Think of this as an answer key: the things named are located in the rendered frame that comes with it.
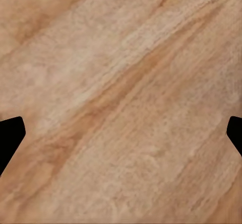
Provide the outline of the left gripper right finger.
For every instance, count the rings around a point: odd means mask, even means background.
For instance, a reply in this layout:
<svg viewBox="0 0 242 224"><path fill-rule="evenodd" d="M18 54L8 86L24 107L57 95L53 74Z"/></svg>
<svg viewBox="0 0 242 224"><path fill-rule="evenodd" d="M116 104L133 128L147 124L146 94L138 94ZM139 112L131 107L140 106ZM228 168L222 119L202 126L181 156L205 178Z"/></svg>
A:
<svg viewBox="0 0 242 224"><path fill-rule="evenodd" d="M231 116L226 134L242 156L242 118Z"/></svg>

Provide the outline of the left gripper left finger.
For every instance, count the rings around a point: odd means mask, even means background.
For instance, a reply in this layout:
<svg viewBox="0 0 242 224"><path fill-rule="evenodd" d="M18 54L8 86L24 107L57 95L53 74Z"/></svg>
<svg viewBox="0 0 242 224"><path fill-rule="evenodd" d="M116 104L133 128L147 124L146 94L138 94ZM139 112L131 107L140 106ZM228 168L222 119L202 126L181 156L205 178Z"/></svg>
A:
<svg viewBox="0 0 242 224"><path fill-rule="evenodd" d="M20 116L0 122L0 175L26 134Z"/></svg>

